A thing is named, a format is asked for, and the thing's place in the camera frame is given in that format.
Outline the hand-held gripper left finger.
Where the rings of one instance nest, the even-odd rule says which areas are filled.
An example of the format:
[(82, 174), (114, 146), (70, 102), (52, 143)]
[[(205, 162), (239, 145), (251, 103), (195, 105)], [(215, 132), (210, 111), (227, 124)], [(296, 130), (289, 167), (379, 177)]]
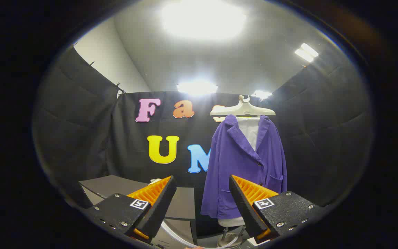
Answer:
[(100, 228), (123, 240), (151, 242), (165, 219), (177, 186), (173, 176), (147, 184), (109, 175), (82, 181), (88, 197), (99, 197), (85, 210)]

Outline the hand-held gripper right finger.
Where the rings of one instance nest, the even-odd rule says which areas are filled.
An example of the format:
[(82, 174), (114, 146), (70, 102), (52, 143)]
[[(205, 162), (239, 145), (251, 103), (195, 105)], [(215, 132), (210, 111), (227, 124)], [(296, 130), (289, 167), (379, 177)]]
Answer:
[(325, 213), (292, 191), (278, 194), (235, 175), (229, 177), (229, 189), (248, 235), (257, 244), (297, 231)]

